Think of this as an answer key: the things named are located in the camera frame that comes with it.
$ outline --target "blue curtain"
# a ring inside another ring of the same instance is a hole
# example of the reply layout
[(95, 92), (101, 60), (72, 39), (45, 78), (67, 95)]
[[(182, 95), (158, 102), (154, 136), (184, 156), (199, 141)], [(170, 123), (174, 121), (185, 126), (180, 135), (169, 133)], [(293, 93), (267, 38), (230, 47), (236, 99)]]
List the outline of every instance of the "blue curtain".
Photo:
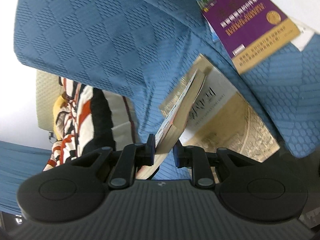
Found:
[(19, 185), (42, 171), (51, 151), (0, 141), (0, 211), (18, 215)]

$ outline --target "red and black striped fabric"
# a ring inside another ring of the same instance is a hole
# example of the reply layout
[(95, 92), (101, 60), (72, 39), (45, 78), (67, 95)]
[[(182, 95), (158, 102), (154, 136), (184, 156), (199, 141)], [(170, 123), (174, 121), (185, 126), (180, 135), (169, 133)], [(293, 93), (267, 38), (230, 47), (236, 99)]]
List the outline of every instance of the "red and black striped fabric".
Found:
[(67, 94), (55, 120), (62, 140), (52, 146), (44, 171), (109, 146), (122, 150), (138, 141), (136, 118), (130, 100), (72, 80), (60, 78)]

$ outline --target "purple magazine cover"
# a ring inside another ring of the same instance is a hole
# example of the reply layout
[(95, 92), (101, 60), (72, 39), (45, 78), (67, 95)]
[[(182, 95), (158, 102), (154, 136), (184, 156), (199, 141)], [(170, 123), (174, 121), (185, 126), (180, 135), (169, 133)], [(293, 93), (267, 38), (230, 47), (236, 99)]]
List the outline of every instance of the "purple magazine cover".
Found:
[[(260, 12), (228, 35), (226, 30), (254, 8), (260, 8)], [(242, 47), (242, 50), (247, 48), (276, 26), (267, 21), (267, 13), (270, 11), (276, 11), (281, 17), (281, 22), (287, 19), (287, 16), (270, 0), (213, 0), (202, 10), (202, 14), (217, 33), (229, 56), (233, 58), (239, 53), (233, 53), (237, 48)]]

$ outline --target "blue textured fabric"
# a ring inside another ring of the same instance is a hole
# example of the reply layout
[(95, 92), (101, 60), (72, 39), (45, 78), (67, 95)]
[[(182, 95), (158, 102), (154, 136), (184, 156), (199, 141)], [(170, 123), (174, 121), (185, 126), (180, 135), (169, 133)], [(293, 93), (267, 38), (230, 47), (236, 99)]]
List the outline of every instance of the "blue textured fabric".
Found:
[(172, 151), (160, 165), (159, 171), (152, 178), (154, 180), (191, 179), (187, 168), (178, 169), (175, 166)]
[(0, 141), (0, 211), (21, 214), (16, 201), (19, 185), (40, 173), (51, 151)]
[(130, 97), (144, 141), (163, 120), (159, 104), (202, 53), (294, 156), (320, 142), (319, 36), (303, 53), (290, 44), (239, 76), (194, 0), (19, 0), (15, 24), (20, 62)]

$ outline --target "white wall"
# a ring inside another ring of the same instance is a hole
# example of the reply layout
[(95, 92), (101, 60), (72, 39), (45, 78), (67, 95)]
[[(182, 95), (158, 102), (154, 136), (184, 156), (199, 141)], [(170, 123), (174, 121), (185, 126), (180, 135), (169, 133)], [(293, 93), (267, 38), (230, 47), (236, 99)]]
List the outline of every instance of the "white wall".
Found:
[(36, 70), (13, 52), (18, 0), (0, 0), (0, 141), (51, 149), (48, 132), (36, 118)]

